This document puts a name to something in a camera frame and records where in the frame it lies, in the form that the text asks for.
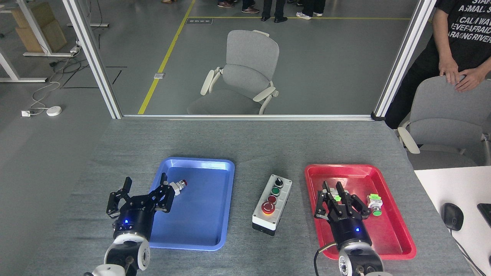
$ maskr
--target red tray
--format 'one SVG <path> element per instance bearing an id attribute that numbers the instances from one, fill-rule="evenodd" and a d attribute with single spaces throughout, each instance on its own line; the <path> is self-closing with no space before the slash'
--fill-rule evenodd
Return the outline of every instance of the red tray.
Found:
<path id="1" fill-rule="evenodd" d="M 322 190 L 324 181 L 330 188 L 335 188 L 337 181 L 341 181 L 344 189 L 358 195 L 365 204 L 367 195 L 377 193 L 383 201 L 382 215 L 370 215 L 363 221 L 372 239 L 372 247 L 383 260 L 408 260 L 416 256 L 416 245 L 379 169 L 371 165 L 309 165 L 305 168 L 305 179 L 312 214 L 317 203 L 317 191 Z M 329 223 L 322 219 L 314 219 L 314 222 L 319 245 L 322 247 L 333 242 Z M 336 247 L 325 250 L 324 254 L 330 259 L 338 258 Z"/>

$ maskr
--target computer mouse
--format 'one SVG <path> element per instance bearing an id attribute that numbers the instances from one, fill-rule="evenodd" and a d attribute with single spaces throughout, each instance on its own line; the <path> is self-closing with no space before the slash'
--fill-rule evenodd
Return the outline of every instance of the computer mouse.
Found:
<path id="1" fill-rule="evenodd" d="M 448 229 L 459 231 L 464 222 L 464 214 L 457 205 L 447 202 L 442 207 L 441 219 Z"/>

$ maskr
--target white armrest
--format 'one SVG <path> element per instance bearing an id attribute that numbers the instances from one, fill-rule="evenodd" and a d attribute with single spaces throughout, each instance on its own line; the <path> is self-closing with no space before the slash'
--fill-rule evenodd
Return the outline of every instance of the white armrest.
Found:
<path id="1" fill-rule="evenodd" d="M 481 141 L 484 146 L 484 165 L 491 166 L 491 142 L 489 135 L 483 133 Z"/>
<path id="2" fill-rule="evenodd" d="M 404 145 L 409 150 L 410 153 L 419 154 L 419 148 L 416 145 L 416 142 L 412 138 L 409 131 L 403 127 L 398 127 L 397 132 L 399 132 L 399 137 L 402 139 Z"/>
<path id="3" fill-rule="evenodd" d="M 254 32 L 261 33 L 261 34 L 263 34 L 263 35 L 265 35 L 265 36 L 267 36 L 267 37 L 269 37 L 269 36 L 270 36 L 270 34 L 268 34 L 267 32 L 263 32 L 263 31 L 256 30 L 256 29 L 255 29 L 255 30 L 253 30 L 253 31 L 254 31 Z"/>
<path id="4" fill-rule="evenodd" d="M 210 70 L 208 72 L 208 75 L 206 76 L 206 79 L 205 79 L 205 82 L 203 83 L 203 86 L 201 87 L 201 92 L 200 92 L 201 95 L 203 95 L 203 96 L 206 95 L 206 93 L 208 92 L 208 89 L 210 88 L 210 85 L 212 83 L 212 79 L 214 76 L 215 76 L 215 71 Z"/>
<path id="5" fill-rule="evenodd" d="M 257 94 L 252 100 L 255 102 L 260 102 L 260 101 L 266 99 L 266 97 L 268 97 L 269 95 L 273 94 L 273 92 L 275 90 L 276 90 L 276 87 L 270 86 L 270 87 L 264 89 L 259 94 Z"/>

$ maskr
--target button panel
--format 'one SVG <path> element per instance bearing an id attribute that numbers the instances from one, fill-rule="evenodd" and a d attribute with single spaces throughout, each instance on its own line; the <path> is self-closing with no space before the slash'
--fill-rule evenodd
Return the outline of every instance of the button panel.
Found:
<path id="1" fill-rule="evenodd" d="M 292 181 L 272 174 L 252 214 L 252 227 L 274 235 L 290 194 Z"/>

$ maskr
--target black knob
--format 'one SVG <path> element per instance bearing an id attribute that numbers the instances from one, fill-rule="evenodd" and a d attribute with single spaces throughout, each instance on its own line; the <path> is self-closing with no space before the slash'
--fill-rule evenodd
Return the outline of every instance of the black knob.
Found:
<path id="1" fill-rule="evenodd" d="M 283 181 L 277 178 L 276 181 L 274 182 L 274 185 L 281 189 L 283 187 Z"/>

